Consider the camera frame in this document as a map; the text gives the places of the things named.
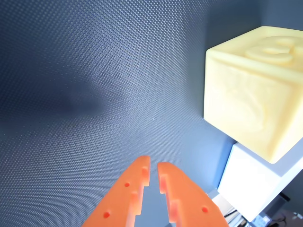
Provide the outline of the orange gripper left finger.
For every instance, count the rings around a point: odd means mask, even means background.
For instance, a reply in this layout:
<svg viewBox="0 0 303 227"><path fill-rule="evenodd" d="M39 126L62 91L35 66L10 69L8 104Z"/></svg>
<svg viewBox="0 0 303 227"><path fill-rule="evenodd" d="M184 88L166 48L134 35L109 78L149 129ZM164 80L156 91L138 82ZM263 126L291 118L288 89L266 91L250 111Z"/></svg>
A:
<svg viewBox="0 0 303 227"><path fill-rule="evenodd" d="M141 214L144 187L150 182L151 159L138 157L118 178L83 224L84 227L133 227Z"/></svg>

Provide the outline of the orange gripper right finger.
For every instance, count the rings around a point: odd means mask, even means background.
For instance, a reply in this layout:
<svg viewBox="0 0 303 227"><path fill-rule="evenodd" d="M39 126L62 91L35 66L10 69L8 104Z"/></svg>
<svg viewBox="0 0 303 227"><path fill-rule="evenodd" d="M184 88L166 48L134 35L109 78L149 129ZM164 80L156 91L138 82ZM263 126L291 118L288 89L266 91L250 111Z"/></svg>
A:
<svg viewBox="0 0 303 227"><path fill-rule="evenodd" d="M169 223L178 227L227 227L212 199L182 170L169 162L158 163L160 193L165 194Z"/></svg>

